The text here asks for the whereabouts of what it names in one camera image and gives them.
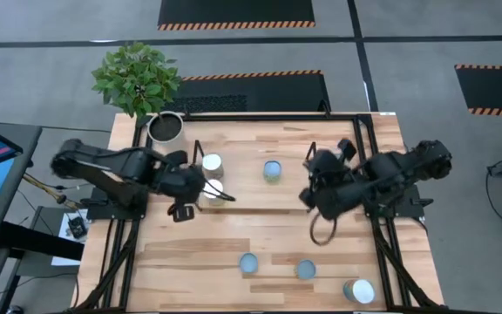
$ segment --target white can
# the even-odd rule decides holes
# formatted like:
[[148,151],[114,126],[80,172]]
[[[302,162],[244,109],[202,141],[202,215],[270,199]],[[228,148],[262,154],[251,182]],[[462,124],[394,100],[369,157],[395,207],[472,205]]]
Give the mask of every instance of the white can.
[[202,169],[207,179],[220,179],[224,175],[222,158],[218,154],[208,154],[202,158]]
[[370,304],[375,300],[375,290],[365,279],[349,280],[344,284],[344,296],[351,302]]
[[203,189],[203,195],[207,198],[208,204],[212,206],[220,206],[224,203],[224,200],[219,197],[220,193],[217,190],[224,192],[224,187],[222,186],[222,182],[214,179],[209,180]]

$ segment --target soil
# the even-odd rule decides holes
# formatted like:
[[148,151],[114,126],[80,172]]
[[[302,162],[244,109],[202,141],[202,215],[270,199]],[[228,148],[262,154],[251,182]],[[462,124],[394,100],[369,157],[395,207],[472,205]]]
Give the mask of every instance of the soil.
[[181,121],[170,114],[157,118],[150,126],[150,134],[159,141],[169,141],[181,131]]

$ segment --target flower pot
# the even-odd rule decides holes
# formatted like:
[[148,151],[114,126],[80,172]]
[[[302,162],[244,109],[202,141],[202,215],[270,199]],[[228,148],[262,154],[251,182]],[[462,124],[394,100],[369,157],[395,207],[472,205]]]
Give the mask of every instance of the flower pot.
[[181,116],[168,111],[160,113],[160,116],[152,118],[146,128],[148,136],[158,144],[159,151],[169,154],[178,150],[187,150]]

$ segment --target warning tape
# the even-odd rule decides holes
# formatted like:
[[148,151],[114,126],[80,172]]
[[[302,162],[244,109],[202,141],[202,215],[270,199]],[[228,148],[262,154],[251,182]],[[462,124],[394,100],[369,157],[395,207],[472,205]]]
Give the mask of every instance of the warning tape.
[[240,79],[240,78],[262,78],[284,75],[303,75],[303,74],[322,74],[321,70],[302,70],[302,71],[282,71],[282,72],[263,72],[263,73],[238,73],[184,77],[184,81],[202,80],[202,79]]
[[478,115],[502,116],[502,109],[499,108],[468,108],[468,112]]
[[177,23],[159,24],[158,31],[203,31],[239,30],[260,28],[303,28],[315,27],[313,21],[273,21],[273,22],[224,22],[224,23]]
[[502,70],[502,65],[455,65],[455,69]]

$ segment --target potted plant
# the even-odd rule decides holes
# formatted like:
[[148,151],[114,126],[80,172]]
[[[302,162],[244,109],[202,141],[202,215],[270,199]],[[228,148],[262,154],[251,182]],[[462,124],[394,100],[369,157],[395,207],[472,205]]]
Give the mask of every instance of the potted plant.
[[107,52],[102,66],[92,71],[96,79],[93,91],[103,94],[104,104],[121,108],[125,113],[146,117],[157,113],[148,123],[149,136],[162,144],[183,138],[183,120],[173,112],[162,112],[165,103],[173,102],[181,77],[170,65],[176,60],[143,43],[119,47]]

